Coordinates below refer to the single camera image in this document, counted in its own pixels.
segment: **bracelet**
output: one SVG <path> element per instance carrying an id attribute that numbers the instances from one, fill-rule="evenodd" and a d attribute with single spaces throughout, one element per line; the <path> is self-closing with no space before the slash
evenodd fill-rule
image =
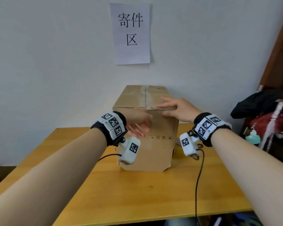
<path id="1" fill-rule="evenodd" d="M 91 126 L 99 129 L 106 137 L 107 146 L 117 145 L 128 132 L 127 121 L 123 114 L 117 111 L 106 113 Z"/>
<path id="2" fill-rule="evenodd" d="M 211 136 L 219 128 L 232 128 L 231 124 L 211 113 L 201 113 L 194 120 L 192 130 L 207 147 L 212 147 Z"/>

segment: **wire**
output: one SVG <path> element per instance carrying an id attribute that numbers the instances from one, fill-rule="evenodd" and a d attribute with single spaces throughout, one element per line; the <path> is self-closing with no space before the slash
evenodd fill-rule
<path id="1" fill-rule="evenodd" d="M 108 157 L 108 156 L 122 156 L 122 155 L 121 155 L 121 154 L 110 154 L 110 155 L 106 155 L 106 156 L 103 156 L 102 158 L 100 158 L 99 161 L 102 160 L 103 158 Z"/>
<path id="2" fill-rule="evenodd" d="M 201 167 L 200 167 L 199 175 L 198 175 L 197 182 L 196 182 L 196 189 L 195 189 L 195 217 L 196 217 L 197 225 L 200 225 L 200 224 L 199 224 L 199 221 L 198 221 L 198 218 L 197 218 L 197 186 L 198 186 L 198 182 L 199 182 L 200 174 L 201 174 L 202 167 L 203 167 L 203 162 L 204 162 L 204 151 L 203 151 L 202 149 L 198 149 L 198 151 L 202 151 L 202 154 L 203 154 L 202 163 L 201 163 Z"/>

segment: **box flap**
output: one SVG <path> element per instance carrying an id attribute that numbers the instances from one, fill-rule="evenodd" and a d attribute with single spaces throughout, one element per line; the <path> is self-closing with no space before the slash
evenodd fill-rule
<path id="1" fill-rule="evenodd" d="M 175 110 L 175 107 L 156 108 L 164 103 L 163 97 L 170 97 L 164 86 L 132 86 L 128 85 L 115 102 L 113 108 L 144 108 L 147 110 Z"/>

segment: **white tracking module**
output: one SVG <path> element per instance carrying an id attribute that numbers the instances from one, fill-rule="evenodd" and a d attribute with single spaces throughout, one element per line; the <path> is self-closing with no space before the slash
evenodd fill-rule
<path id="1" fill-rule="evenodd" d="M 136 137 L 131 137 L 125 140 L 123 143 L 122 141 L 119 142 L 119 145 L 121 145 L 123 149 L 121 152 L 122 156 L 118 156 L 117 160 L 126 165 L 133 164 L 135 162 L 137 152 L 139 151 L 141 141 Z"/>
<path id="2" fill-rule="evenodd" d="M 199 141 L 199 137 L 197 137 L 192 130 L 181 134 L 179 139 L 186 156 L 194 157 L 200 154 L 200 151 L 197 151 L 198 146 L 196 144 L 196 142 Z"/>

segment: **teal object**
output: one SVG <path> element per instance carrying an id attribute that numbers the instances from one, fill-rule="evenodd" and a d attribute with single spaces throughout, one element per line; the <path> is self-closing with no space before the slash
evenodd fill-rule
<path id="1" fill-rule="evenodd" d="M 260 136 L 257 135 L 257 132 L 255 130 L 252 130 L 250 132 L 250 135 L 246 136 L 245 139 L 251 144 L 259 144 L 261 142 Z"/>

